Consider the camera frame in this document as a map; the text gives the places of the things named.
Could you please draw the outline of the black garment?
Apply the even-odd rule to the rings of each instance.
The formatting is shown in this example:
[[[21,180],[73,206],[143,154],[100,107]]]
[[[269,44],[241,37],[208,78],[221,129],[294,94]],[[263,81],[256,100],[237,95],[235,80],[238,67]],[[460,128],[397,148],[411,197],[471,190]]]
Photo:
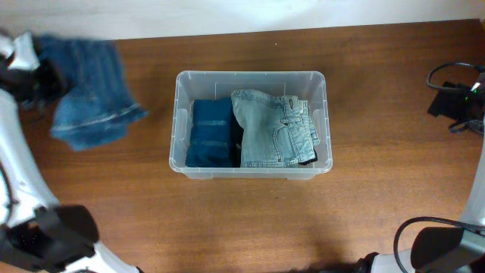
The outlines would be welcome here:
[[[310,158],[307,161],[299,162],[299,165],[306,166],[306,165],[309,165],[309,164],[317,162],[317,161],[318,161],[318,154],[317,154],[317,151],[315,149],[313,149],[313,153],[310,156]]]

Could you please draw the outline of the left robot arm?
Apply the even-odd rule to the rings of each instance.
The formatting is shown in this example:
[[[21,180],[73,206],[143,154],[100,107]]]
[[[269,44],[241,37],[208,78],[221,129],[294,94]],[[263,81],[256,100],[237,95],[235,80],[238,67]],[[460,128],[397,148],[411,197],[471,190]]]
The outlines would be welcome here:
[[[30,272],[134,272],[100,240],[88,209],[61,204],[37,167],[19,111],[51,103],[52,136],[75,150],[120,139],[146,114],[110,42],[2,35],[1,260]]]

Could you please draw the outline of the clear plastic storage bin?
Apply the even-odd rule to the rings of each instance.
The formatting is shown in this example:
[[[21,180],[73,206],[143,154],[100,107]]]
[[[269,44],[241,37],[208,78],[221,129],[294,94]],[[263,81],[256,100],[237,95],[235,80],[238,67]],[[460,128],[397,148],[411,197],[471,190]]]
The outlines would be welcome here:
[[[310,180],[330,171],[333,155],[327,83],[318,71],[183,71],[177,75],[169,165],[190,179],[286,178]],[[220,99],[234,90],[256,89],[272,96],[298,96],[309,102],[320,144],[318,160],[297,168],[189,168],[185,165],[193,120],[193,102]]]

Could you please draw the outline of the teal blue garment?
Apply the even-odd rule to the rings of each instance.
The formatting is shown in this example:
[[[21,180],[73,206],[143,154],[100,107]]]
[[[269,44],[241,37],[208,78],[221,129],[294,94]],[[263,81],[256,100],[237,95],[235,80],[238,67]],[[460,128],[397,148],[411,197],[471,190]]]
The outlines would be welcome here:
[[[193,104],[193,120],[186,166],[231,168],[231,98],[199,99]]]

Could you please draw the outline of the light blue jeans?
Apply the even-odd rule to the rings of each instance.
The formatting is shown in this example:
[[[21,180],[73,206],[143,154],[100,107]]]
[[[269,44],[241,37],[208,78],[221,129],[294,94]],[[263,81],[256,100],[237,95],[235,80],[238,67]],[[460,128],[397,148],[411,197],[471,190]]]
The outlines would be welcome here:
[[[240,89],[231,101],[244,130],[242,168],[295,168],[320,144],[307,100]]]

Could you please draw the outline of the dark navy garment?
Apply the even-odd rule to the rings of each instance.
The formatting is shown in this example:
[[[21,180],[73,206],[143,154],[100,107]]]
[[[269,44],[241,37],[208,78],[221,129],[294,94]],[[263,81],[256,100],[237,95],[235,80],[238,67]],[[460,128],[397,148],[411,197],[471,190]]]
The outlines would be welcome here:
[[[243,128],[240,127],[238,121],[233,118],[231,121],[231,159],[234,168],[239,168],[241,165],[243,133]]]

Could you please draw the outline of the dark blue jeans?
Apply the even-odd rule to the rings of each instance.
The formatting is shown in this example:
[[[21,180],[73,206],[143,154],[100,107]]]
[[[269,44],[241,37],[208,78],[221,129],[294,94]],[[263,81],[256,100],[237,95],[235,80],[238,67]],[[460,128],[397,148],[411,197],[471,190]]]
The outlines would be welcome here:
[[[124,66],[113,42],[37,38],[40,58],[51,61],[67,81],[67,93],[55,110],[50,134],[83,151],[127,135],[128,127],[147,116],[131,96]]]

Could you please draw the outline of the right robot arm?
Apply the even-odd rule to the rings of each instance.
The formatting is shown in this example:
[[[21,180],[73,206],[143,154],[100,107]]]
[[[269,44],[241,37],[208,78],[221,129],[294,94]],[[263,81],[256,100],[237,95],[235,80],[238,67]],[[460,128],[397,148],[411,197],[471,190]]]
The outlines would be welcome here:
[[[427,76],[427,86],[438,91],[428,113],[443,115],[455,122],[450,133],[470,130],[484,135],[484,67],[472,66],[478,72],[473,86],[446,82],[432,83],[433,75],[451,67],[443,64]],[[402,232],[410,225],[427,222],[409,250],[399,251]],[[465,210],[458,221],[421,216],[410,218],[397,229],[393,252],[389,255],[371,253],[360,259],[354,272],[483,272],[484,271],[484,156],[480,157],[474,184]]]

